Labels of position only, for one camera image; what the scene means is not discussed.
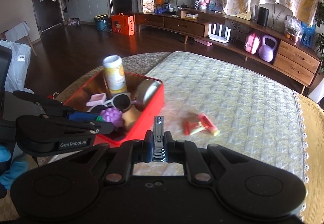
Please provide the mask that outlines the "blue gloved hand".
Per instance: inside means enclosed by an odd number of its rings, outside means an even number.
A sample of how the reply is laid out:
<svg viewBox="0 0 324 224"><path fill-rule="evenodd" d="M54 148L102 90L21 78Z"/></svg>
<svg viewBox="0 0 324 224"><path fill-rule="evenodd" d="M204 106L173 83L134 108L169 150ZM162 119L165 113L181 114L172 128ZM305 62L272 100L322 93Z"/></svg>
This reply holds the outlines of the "blue gloved hand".
<svg viewBox="0 0 324 224"><path fill-rule="evenodd" d="M1 163L8 162L11 158L11 152L5 146L1 146ZM27 156L22 153L14 158L11 162L10 168L1 174L0 180L1 185L4 186L6 190L10 190L12 183L23 173L28 170L29 163L27 161Z"/></svg>

